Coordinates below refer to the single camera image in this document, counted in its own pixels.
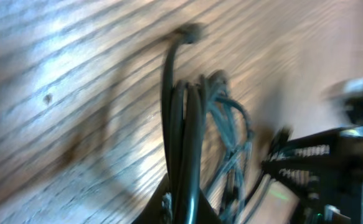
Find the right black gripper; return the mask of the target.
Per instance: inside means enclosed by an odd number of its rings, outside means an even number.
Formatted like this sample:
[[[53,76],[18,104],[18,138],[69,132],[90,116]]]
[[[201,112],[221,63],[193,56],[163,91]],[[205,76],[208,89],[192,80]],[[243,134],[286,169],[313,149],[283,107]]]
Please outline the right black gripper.
[[[351,126],[290,140],[279,130],[262,169],[299,198],[317,223],[363,223],[363,92],[344,100]]]

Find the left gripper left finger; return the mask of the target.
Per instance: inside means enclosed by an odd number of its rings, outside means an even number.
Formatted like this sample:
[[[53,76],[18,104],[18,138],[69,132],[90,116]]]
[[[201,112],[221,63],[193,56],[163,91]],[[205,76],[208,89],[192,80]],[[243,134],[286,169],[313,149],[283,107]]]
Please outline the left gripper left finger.
[[[132,224],[150,223],[172,223],[172,195],[167,174],[163,176],[143,211],[132,222]]]

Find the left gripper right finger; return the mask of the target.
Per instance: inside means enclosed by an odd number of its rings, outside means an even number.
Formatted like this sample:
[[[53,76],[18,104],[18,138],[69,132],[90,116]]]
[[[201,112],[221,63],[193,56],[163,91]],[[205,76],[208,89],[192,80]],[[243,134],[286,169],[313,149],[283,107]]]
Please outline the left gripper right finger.
[[[198,224],[221,224],[221,219],[211,207],[202,191],[199,192]]]

